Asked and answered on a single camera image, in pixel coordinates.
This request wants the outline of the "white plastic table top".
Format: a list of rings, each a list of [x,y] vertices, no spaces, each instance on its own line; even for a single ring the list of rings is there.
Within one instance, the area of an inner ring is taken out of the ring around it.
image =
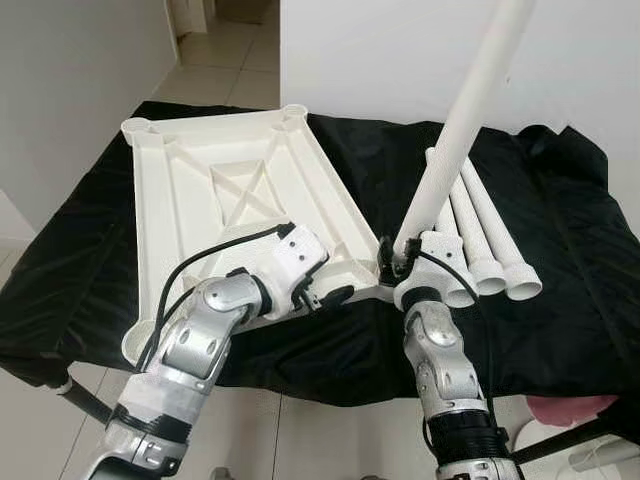
[[[330,259],[315,271],[316,297],[353,285],[352,301],[388,301],[379,280],[378,241],[292,104],[269,111],[131,118],[122,124],[133,152],[138,317],[122,353],[132,364],[157,316],[210,276],[256,269],[278,242],[276,225],[314,232]]]

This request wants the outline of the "black metal stand leg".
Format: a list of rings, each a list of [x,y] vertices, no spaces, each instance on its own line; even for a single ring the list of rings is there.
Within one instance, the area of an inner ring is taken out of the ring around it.
[[[84,388],[73,376],[67,375],[64,380],[55,381],[54,384],[51,384],[50,389],[56,396],[60,396],[64,401],[72,403],[78,410],[86,413],[92,420],[96,420],[102,425],[109,424],[113,408],[102,402],[99,397],[96,397],[96,394]]]
[[[603,436],[617,436],[623,442],[640,445],[639,412],[627,410],[604,410],[593,419],[579,422],[571,428],[543,424],[530,419],[515,436],[513,461],[517,465],[527,465],[532,461],[543,460],[577,445],[594,442]]]

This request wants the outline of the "white door frame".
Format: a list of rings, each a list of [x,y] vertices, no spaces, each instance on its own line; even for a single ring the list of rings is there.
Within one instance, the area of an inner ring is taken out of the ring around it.
[[[216,0],[165,0],[175,38],[206,35],[216,23]]]

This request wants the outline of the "black cloth cover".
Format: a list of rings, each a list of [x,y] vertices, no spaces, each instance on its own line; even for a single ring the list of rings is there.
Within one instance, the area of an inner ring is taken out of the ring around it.
[[[489,396],[637,392],[639,239],[611,196],[608,159],[576,129],[485,128],[472,163],[543,289],[485,296],[456,320]],[[0,287],[0,372],[41,387],[74,362],[127,370],[137,319],[132,151],[102,150]],[[401,312],[365,300],[237,335],[221,387],[340,407],[415,393]]]

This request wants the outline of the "pink cloth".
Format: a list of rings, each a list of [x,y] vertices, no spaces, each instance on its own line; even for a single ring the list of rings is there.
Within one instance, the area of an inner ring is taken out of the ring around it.
[[[526,404],[532,417],[540,424],[572,428],[573,425],[594,419],[611,407],[618,396],[543,397],[527,396]]]

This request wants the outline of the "white plastic table leg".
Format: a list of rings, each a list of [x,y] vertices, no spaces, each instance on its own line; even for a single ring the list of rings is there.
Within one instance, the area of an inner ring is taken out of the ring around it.
[[[506,275],[486,241],[483,223],[477,215],[470,192],[467,191],[465,173],[466,170],[463,169],[460,179],[454,184],[451,200],[465,247],[468,270],[475,280],[477,293],[497,294],[506,288]]]
[[[475,206],[477,219],[485,230],[486,242],[489,243],[495,260],[502,265],[507,296],[512,301],[531,300],[538,296],[543,291],[543,282],[518,250],[515,238],[509,233],[470,157],[463,161],[461,178],[465,183],[468,197]]]
[[[474,282],[467,269],[465,256],[465,243],[458,229],[457,220],[454,219],[454,210],[451,197],[445,196],[445,201],[440,210],[439,218],[433,230],[433,239],[436,243],[431,248],[431,255],[451,266],[456,271],[460,280],[447,274],[448,280],[452,280],[448,291],[444,293],[445,305],[453,308],[465,308],[474,305],[475,298],[468,292],[468,288],[474,287]]]
[[[392,243],[394,259],[407,259],[411,239],[435,227],[444,201],[460,178],[462,165],[483,127],[490,96],[507,76],[535,5],[536,0],[498,0],[495,5],[474,63],[467,69],[460,92],[445,116],[442,132],[428,154],[424,173]]]

